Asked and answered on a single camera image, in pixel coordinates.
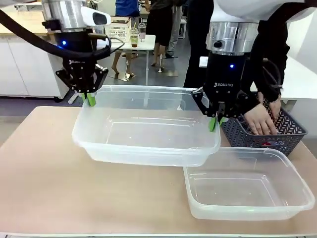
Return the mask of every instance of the table leg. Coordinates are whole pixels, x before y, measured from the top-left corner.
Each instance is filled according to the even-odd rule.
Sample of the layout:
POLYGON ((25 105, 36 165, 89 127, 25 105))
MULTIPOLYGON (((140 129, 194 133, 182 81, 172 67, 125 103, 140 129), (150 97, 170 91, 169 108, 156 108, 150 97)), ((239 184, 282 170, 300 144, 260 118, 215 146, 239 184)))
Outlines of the table leg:
POLYGON ((68 104, 73 104, 75 102, 75 100, 77 99, 77 97, 79 96, 79 93, 74 93, 73 96, 71 96, 71 98, 68 100, 68 104))
POLYGON ((147 51, 146 86, 149 85, 149 51, 147 51))

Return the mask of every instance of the black sleeve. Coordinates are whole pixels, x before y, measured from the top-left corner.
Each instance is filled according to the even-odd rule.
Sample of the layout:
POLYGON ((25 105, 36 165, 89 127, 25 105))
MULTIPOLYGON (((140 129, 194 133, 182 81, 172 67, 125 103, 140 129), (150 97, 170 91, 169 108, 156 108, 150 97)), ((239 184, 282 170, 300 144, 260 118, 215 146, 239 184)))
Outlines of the black sleeve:
MULTIPOLYGON (((285 24, 283 28, 281 28, 281 31, 277 32, 276 34, 277 35, 268 38, 268 47, 266 49, 264 57, 277 66, 279 74, 281 76, 280 84, 283 85, 287 53, 290 49, 290 47, 286 44, 288 37, 287 25, 285 24)), ((271 75, 274 76, 274 78, 278 78, 276 69, 271 63, 264 63, 264 67, 268 70, 268 72, 271 73, 271 75)), ((264 72, 264 76, 266 78, 270 78, 270 76, 266 72, 264 72)))
POLYGON ((286 68, 287 53, 289 47, 286 44, 287 26, 286 23, 272 27, 267 21, 260 21, 258 27, 258 36, 255 39, 251 53, 248 72, 249 79, 246 82, 253 81, 258 90, 263 93, 269 102, 276 101, 280 95, 280 88, 276 81, 281 75, 281 82, 284 80, 284 70, 286 68))

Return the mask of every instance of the black pants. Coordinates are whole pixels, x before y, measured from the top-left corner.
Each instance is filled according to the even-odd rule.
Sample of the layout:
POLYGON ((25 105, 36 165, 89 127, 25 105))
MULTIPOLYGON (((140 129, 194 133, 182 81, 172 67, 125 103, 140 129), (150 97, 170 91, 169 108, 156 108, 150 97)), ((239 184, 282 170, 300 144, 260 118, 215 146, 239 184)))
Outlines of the black pants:
POLYGON ((213 0, 190 0, 188 6, 188 37, 191 45, 185 88, 200 88, 206 80, 206 68, 199 68, 201 56, 208 56, 206 38, 213 13, 213 0))
POLYGON ((147 25, 147 35, 155 35, 155 43, 168 47, 173 28, 172 7, 150 11, 147 25))

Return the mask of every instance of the clear plastic container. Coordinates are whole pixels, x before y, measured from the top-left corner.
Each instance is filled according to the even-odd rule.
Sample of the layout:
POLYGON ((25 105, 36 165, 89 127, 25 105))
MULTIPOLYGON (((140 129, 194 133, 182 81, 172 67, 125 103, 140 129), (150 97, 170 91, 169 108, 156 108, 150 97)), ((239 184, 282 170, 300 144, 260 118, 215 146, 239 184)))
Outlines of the clear plastic container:
POLYGON ((289 159, 273 149, 220 148, 200 167, 184 167, 198 219, 284 220, 310 210, 315 197, 289 159))
MULTIPOLYGON (((220 131, 192 98, 193 89, 103 86, 84 103, 73 140, 92 159, 157 166, 200 166, 220 147, 220 131)), ((203 103, 209 105, 207 98, 203 103)))

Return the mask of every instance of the silver metal cylinder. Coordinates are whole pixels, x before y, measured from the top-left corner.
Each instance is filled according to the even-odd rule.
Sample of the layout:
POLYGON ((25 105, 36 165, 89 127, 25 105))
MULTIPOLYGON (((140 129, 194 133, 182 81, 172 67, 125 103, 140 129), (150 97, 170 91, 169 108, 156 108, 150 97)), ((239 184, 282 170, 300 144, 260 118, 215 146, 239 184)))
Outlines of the silver metal cylinder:
POLYGON ((211 22, 207 49, 215 54, 242 55, 251 51, 257 35, 257 23, 211 22))
POLYGON ((60 20, 62 31, 86 28, 81 14, 85 0, 42 0, 45 20, 60 20))

